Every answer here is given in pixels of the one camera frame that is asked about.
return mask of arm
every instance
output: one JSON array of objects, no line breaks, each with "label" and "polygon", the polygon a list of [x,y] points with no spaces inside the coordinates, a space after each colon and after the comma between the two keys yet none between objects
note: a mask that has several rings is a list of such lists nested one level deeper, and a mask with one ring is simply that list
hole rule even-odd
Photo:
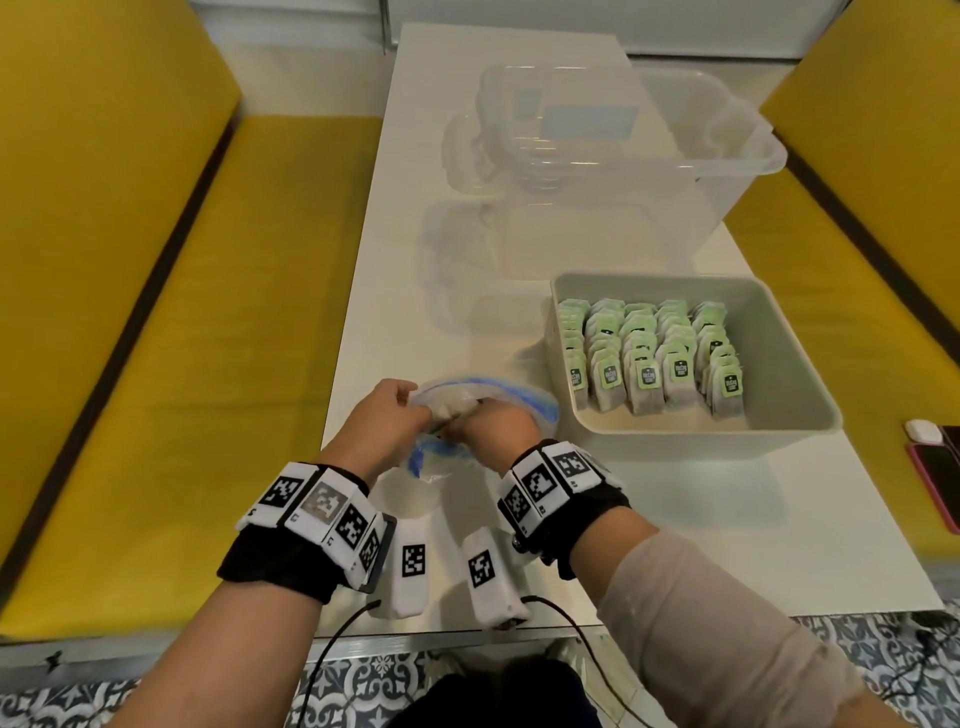
[{"label": "arm", "polygon": [[[385,379],[313,461],[374,483],[430,425],[413,382]],[[283,724],[322,604],[268,584],[222,583],[114,717],[114,728]]]},{"label": "arm", "polygon": [[[449,426],[501,476],[540,441],[532,418],[485,402]],[[650,693],[681,728],[903,728],[836,650],[713,564],[693,544],[615,507],[569,563]]]}]

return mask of yellow bench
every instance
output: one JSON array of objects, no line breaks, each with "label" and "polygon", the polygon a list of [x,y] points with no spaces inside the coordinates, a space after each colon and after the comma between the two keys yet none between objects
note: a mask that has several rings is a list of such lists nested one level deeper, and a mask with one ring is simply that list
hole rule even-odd
[{"label": "yellow bench", "polygon": [[[958,37],[960,13],[945,0],[853,3],[763,109],[955,328]],[[960,537],[944,526],[902,431],[911,418],[960,424],[956,362],[790,171],[758,179],[727,223],[910,545],[928,565],[960,562]]]},{"label": "yellow bench", "polygon": [[185,623],[237,513],[277,462],[319,447],[380,129],[233,123],[71,469],[64,443],[73,430],[84,445],[78,418],[109,389],[104,367],[162,282],[151,271],[173,260],[240,95],[185,0],[54,5],[15,4],[0,28],[0,331],[14,352],[0,364],[0,561],[19,575],[0,636],[15,640]]}]

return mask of plastic bag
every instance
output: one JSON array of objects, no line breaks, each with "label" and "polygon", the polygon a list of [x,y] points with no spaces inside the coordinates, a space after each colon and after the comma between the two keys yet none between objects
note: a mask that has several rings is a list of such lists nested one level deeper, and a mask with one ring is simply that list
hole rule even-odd
[{"label": "plastic bag", "polygon": [[[409,401],[429,407],[435,430],[439,431],[450,420],[476,409],[480,400],[503,400],[522,407],[533,415],[541,437],[553,437],[557,432],[560,407],[552,394],[495,376],[462,376],[427,382],[410,395]],[[451,475],[465,462],[476,462],[467,447],[452,445],[436,434],[425,434],[417,438],[406,469],[413,477],[433,482]]]}]

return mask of pink phone case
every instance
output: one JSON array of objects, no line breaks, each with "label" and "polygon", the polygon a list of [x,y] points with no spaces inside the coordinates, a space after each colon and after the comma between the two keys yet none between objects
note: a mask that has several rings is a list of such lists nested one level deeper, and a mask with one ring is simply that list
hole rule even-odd
[{"label": "pink phone case", "polygon": [[921,479],[924,481],[924,485],[929,491],[930,497],[933,498],[933,502],[937,506],[937,510],[940,511],[940,516],[943,518],[944,524],[947,526],[947,531],[960,536],[960,526],[957,525],[956,521],[953,519],[953,516],[947,509],[947,506],[944,504],[944,500],[940,497],[940,491],[937,490],[937,486],[930,477],[930,473],[926,471],[924,461],[921,460],[920,455],[917,454],[917,446],[911,443],[910,445],[906,446],[906,451],[907,454],[910,455],[910,459],[913,460],[913,464],[917,468],[917,473],[920,474]]}]

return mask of qr code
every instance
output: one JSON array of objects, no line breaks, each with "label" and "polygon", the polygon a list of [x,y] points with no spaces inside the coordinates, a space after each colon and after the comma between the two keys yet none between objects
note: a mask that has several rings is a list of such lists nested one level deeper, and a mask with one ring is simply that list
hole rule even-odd
[{"label": "qr code", "polygon": [[340,511],[347,504],[348,497],[326,483],[317,483],[300,505],[318,521],[330,524],[337,520]]},{"label": "qr code", "polygon": [[403,547],[402,576],[421,576],[426,573],[426,544],[408,544]]},{"label": "qr code", "polygon": [[520,481],[523,483],[523,487],[527,493],[530,494],[530,497],[537,503],[557,487],[557,483],[554,482],[554,479],[550,476],[550,472],[542,463],[523,476]]},{"label": "qr code", "polygon": [[489,551],[478,553],[467,561],[467,566],[470,569],[470,583],[473,584],[474,589],[483,586],[495,576]]},{"label": "qr code", "polygon": [[373,566],[373,559],[376,558],[377,551],[380,550],[380,537],[376,534],[376,529],[372,528],[370,536],[360,549],[360,563],[363,564],[363,570],[369,571]]},{"label": "qr code", "polygon": [[258,501],[261,505],[272,505],[275,508],[283,508],[290,502],[300,486],[303,485],[303,479],[299,477],[287,477],[281,475],[274,481],[274,484],[267,489],[263,497]]},{"label": "qr code", "polygon": [[516,485],[510,489],[510,493],[503,499],[503,502],[507,504],[507,510],[510,511],[510,515],[514,517],[514,521],[517,523],[523,521],[524,517],[530,513],[530,502]]},{"label": "qr code", "polygon": [[576,475],[589,471],[587,463],[585,463],[584,459],[576,452],[564,452],[560,455],[554,455],[552,459],[566,477],[575,477]]},{"label": "qr code", "polygon": [[362,539],[364,533],[367,532],[368,525],[370,524],[367,523],[367,519],[365,519],[363,514],[351,503],[347,506],[347,511],[340,519],[340,522],[337,523],[337,527],[334,530],[349,544],[350,548],[355,550],[357,544],[360,543],[360,539]]}]

